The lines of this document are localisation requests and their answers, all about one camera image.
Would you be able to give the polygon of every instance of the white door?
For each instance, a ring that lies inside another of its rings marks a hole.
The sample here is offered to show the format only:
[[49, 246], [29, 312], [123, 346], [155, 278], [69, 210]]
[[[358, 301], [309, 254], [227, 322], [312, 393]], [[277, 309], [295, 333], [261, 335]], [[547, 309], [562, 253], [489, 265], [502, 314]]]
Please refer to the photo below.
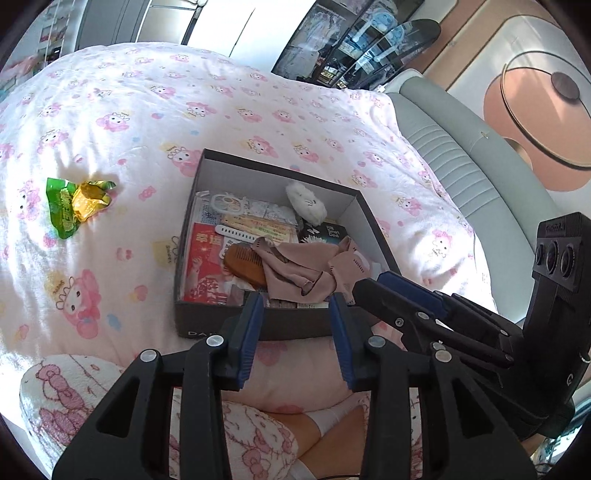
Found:
[[258, 0], [209, 0], [187, 45], [229, 56]]
[[314, 0], [258, 0], [230, 57], [270, 72], [312, 5]]

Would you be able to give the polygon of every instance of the white plush toy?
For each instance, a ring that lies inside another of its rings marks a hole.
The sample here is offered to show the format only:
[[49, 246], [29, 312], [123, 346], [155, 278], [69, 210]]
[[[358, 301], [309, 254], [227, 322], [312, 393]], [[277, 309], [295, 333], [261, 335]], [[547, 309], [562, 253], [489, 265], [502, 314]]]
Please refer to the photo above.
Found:
[[294, 181], [285, 187], [285, 192], [294, 210], [312, 225], [320, 225], [326, 219], [326, 207], [314, 193], [300, 182]]

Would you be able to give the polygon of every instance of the open box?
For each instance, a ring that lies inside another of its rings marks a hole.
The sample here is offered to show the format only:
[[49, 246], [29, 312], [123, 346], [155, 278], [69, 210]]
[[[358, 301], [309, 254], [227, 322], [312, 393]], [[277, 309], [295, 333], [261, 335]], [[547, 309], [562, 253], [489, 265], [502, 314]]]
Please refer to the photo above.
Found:
[[[361, 192], [308, 175], [259, 163], [212, 150], [203, 150], [191, 188], [183, 222], [174, 275], [174, 318], [177, 333], [186, 338], [209, 336], [219, 332], [226, 318], [237, 315], [241, 307], [195, 303], [184, 300], [184, 276], [187, 236], [193, 227], [193, 206], [197, 192], [232, 192], [237, 196], [291, 206], [285, 187], [293, 180], [303, 183], [327, 210], [328, 218], [345, 227], [359, 250], [382, 271], [400, 273], [384, 235]], [[377, 319], [359, 307], [351, 306], [356, 316]], [[260, 340], [292, 340], [331, 335], [328, 309], [265, 308]]]

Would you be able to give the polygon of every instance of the pink bedsheet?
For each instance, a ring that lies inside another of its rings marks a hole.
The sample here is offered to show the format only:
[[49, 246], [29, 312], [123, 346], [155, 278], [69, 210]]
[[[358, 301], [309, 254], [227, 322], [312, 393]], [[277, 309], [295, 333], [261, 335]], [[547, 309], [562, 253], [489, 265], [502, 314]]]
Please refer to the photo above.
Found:
[[[387, 96], [297, 83], [185, 46], [87, 48], [0, 104], [0, 412], [11, 421], [22, 426], [22, 374], [47, 355], [125, 366], [145, 348], [190, 347], [173, 325], [174, 251], [204, 148], [361, 190], [404, 275], [494, 309], [478, 239], [401, 136]], [[106, 211], [62, 241], [47, 177], [118, 187]], [[322, 338], [260, 343], [251, 380], [226, 398], [290, 412], [347, 395]]]

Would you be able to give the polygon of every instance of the snack wrapper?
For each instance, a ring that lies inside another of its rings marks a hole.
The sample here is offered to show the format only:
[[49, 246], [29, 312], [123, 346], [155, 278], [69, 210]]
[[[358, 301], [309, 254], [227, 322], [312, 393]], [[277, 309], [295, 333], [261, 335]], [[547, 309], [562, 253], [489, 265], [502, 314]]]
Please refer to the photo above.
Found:
[[70, 238], [82, 222], [107, 208], [111, 197], [107, 190], [116, 187], [112, 181], [86, 181], [77, 185], [62, 179], [47, 179], [47, 200], [51, 223], [61, 239]]

